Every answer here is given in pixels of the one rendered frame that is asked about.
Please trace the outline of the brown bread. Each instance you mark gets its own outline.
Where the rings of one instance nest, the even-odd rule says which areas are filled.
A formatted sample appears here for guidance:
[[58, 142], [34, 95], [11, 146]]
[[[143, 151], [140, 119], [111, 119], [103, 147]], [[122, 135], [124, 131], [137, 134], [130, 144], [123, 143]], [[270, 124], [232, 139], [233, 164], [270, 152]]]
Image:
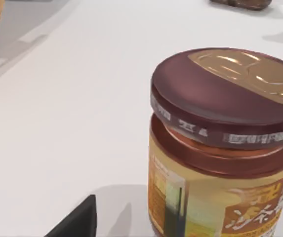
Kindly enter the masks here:
[[249, 10], [263, 10], [267, 8], [272, 2], [272, 0], [210, 0], [210, 1], [232, 7], [249, 9]]

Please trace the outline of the jar with maroon lid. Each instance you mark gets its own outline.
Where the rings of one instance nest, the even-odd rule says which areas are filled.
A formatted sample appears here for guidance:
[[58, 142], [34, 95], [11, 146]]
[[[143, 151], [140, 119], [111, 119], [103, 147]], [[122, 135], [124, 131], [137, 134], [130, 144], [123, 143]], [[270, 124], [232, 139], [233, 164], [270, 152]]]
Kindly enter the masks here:
[[283, 209], [283, 60], [199, 48], [151, 78], [148, 212], [157, 237], [274, 237]]

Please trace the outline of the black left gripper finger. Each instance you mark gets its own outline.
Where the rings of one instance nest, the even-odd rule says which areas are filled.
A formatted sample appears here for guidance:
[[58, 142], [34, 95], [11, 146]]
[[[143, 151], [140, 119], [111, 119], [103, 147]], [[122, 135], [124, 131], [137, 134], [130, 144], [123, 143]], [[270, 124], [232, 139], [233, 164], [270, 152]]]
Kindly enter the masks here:
[[44, 237], [96, 237], [96, 196], [89, 195]]

